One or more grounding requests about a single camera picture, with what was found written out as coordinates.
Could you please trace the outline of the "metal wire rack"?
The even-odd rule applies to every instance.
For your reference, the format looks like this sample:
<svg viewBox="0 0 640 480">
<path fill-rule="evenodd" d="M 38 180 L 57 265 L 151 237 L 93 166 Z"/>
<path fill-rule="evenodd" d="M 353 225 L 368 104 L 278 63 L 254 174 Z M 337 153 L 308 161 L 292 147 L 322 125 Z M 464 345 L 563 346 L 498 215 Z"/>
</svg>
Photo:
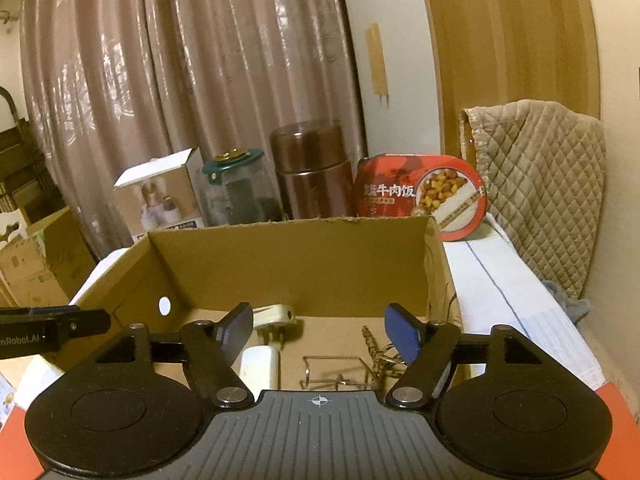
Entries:
<svg viewBox="0 0 640 480">
<path fill-rule="evenodd" d="M 304 376 L 299 387 L 305 391 L 380 392 L 379 378 L 360 356 L 303 356 Z"/>
</svg>

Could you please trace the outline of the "brown cardboard box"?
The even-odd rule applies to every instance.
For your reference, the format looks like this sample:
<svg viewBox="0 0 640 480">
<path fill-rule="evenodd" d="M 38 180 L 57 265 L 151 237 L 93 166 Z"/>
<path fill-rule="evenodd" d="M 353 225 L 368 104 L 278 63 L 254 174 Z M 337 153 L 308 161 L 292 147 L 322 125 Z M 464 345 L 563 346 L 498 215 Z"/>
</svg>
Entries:
<svg viewBox="0 0 640 480">
<path fill-rule="evenodd" d="M 298 387 L 305 356 L 364 356 L 364 328 L 383 333 L 400 304 L 428 320 L 462 321 L 436 223 L 427 217 L 343 218 L 153 232 L 80 298 L 112 332 L 153 333 L 218 320 L 237 304 L 286 304 L 299 326 L 281 354 L 281 385 Z"/>
</svg>

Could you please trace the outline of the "white oblong charger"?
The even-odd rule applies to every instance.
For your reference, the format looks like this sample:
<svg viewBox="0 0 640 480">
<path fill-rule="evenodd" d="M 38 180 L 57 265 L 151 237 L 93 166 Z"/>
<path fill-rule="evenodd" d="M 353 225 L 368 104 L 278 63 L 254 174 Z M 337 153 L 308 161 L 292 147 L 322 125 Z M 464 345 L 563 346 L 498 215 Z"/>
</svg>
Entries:
<svg viewBox="0 0 640 480">
<path fill-rule="evenodd" d="M 246 348 L 241 354 L 240 378 L 257 400 L 264 391 L 280 387 L 280 352 L 261 344 Z"/>
</svg>

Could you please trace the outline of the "black folding hand trolley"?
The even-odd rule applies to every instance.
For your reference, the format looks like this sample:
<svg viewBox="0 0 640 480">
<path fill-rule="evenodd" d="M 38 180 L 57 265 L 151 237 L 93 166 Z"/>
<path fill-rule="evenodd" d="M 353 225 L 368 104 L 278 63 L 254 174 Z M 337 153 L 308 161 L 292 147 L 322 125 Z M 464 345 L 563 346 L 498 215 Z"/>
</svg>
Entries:
<svg viewBox="0 0 640 480">
<path fill-rule="evenodd" d="M 18 116 L 12 94 L 1 88 L 1 101 L 9 107 L 12 128 L 1 133 L 1 211 L 19 209 L 29 223 L 35 223 L 65 207 L 29 122 Z"/>
</svg>

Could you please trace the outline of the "beige curtain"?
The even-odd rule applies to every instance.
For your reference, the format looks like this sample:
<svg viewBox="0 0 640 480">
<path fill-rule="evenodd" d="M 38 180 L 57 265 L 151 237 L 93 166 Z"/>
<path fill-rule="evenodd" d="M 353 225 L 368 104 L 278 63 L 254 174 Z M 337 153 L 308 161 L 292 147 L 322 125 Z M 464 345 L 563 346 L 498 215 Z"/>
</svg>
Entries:
<svg viewBox="0 0 640 480">
<path fill-rule="evenodd" d="M 128 168 L 185 148 L 268 148 L 274 129 L 342 125 L 366 150 L 345 0 L 23 0 L 32 131 L 91 249 L 130 234 Z"/>
</svg>

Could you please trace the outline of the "brown thermos container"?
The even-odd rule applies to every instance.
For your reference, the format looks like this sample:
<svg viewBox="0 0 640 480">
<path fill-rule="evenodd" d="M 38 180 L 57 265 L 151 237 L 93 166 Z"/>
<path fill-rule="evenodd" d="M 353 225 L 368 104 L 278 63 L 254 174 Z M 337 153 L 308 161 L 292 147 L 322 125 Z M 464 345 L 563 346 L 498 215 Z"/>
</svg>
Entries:
<svg viewBox="0 0 640 480">
<path fill-rule="evenodd" d="M 356 214 L 352 164 L 337 120 L 294 122 L 273 130 L 269 141 L 288 218 Z"/>
</svg>

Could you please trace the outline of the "red Motul cardboard mat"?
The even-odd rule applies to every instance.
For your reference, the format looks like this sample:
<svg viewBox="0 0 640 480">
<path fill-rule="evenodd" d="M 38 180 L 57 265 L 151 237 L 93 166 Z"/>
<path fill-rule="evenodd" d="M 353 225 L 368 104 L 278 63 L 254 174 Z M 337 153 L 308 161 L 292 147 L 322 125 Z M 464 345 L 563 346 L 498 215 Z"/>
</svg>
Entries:
<svg viewBox="0 0 640 480">
<path fill-rule="evenodd" d="M 605 479 L 639 479 L 639 427 L 612 382 L 597 390 L 613 417 L 613 433 L 597 472 Z M 14 408 L 1 429 L 1 478 L 8 480 L 37 479 L 43 468 L 28 444 L 24 429 L 26 412 Z"/>
</svg>

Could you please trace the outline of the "grey cloth beside bed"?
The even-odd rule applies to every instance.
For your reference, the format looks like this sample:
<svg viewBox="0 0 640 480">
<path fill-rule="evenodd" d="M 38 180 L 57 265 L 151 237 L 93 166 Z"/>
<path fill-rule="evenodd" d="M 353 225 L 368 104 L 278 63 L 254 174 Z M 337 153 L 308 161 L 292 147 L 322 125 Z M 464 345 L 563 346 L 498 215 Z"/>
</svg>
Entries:
<svg viewBox="0 0 640 480">
<path fill-rule="evenodd" d="M 544 280 L 542 284 L 574 325 L 577 325 L 590 313 L 591 304 L 587 299 L 574 299 L 568 296 L 558 283 Z"/>
</svg>

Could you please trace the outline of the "cream three-pin plug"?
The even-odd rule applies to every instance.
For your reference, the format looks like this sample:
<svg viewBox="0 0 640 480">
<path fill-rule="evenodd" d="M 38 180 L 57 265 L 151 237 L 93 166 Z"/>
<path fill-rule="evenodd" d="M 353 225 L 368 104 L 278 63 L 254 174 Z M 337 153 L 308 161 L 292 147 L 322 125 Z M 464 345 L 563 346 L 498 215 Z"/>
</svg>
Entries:
<svg viewBox="0 0 640 480">
<path fill-rule="evenodd" d="M 284 347 L 286 333 L 295 326 L 297 318 L 292 307 L 287 304 L 270 304 L 253 309 L 253 328 L 258 340 L 270 346 Z"/>
</svg>

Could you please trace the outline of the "wooden wall hook strip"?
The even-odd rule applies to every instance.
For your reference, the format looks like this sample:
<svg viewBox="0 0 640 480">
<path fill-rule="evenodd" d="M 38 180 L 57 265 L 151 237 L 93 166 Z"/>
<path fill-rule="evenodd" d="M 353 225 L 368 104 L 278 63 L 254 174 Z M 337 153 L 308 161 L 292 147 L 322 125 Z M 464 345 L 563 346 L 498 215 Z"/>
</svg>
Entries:
<svg viewBox="0 0 640 480">
<path fill-rule="evenodd" d="M 390 100 L 390 89 L 386 74 L 386 65 L 380 26 L 371 24 L 365 31 L 367 41 L 368 59 L 373 93 L 379 98 Z"/>
</svg>

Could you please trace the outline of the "quilted beige chair cover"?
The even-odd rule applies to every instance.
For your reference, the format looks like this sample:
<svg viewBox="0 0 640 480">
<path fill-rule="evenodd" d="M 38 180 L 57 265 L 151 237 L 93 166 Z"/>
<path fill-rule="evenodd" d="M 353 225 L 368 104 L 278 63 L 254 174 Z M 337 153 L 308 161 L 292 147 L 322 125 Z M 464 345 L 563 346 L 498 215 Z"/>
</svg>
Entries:
<svg viewBox="0 0 640 480">
<path fill-rule="evenodd" d="M 582 294 L 605 190 L 605 128 L 553 101 L 468 107 L 463 158 L 483 179 L 488 211 L 541 281 Z"/>
</svg>

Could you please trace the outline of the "wooden door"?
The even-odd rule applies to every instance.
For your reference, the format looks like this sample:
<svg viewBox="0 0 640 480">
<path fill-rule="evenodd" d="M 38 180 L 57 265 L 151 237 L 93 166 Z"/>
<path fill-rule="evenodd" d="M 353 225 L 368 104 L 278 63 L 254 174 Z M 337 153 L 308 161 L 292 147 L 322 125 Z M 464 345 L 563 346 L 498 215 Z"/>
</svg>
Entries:
<svg viewBox="0 0 640 480">
<path fill-rule="evenodd" d="M 460 153 L 465 107 L 522 99 L 601 115 L 590 0 L 424 0 L 438 88 L 440 149 Z"/>
</svg>

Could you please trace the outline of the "white product box with photo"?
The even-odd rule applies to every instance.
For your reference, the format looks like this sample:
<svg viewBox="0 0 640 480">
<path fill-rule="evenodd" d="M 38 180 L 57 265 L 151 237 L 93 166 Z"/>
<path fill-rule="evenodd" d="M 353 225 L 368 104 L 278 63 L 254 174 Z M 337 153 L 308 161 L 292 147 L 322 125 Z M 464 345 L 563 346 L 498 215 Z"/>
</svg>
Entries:
<svg viewBox="0 0 640 480">
<path fill-rule="evenodd" d="M 134 242 L 150 231 L 204 228 L 202 167 L 200 150 L 188 148 L 120 175 L 114 199 Z"/>
</svg>

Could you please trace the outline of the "leopard pattern hair clip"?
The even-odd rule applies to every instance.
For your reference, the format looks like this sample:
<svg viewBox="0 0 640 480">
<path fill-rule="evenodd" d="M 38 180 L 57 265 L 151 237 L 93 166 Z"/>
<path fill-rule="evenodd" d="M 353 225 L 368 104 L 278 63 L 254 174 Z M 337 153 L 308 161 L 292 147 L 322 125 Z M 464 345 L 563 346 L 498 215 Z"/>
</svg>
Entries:
<svg viewBox="0 0 640 480">
<path fill-rule="evenodd" d="M 378 386 L 382 387 L 387 378 L 401 378 L 407 364 L 395 346 L 391 342 L 380 346 L 367 325 L 362 326 L 361 333 L 372 362 L 372 374 Z"/>
</svg>

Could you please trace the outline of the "stacked flat cardboard boxes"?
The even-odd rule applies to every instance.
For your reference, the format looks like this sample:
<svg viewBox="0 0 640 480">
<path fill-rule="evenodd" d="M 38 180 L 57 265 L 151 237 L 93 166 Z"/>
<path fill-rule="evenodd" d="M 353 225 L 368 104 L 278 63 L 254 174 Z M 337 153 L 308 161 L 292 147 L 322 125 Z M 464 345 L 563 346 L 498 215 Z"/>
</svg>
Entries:
<svg viewBox="0 0 640 480">
<path fill-rule="evenodd" d="M 1 276 L 17 307 L 69 304 L 95 267 L 96 258 L 67 207 L 1 249 Z"/>
</svg>

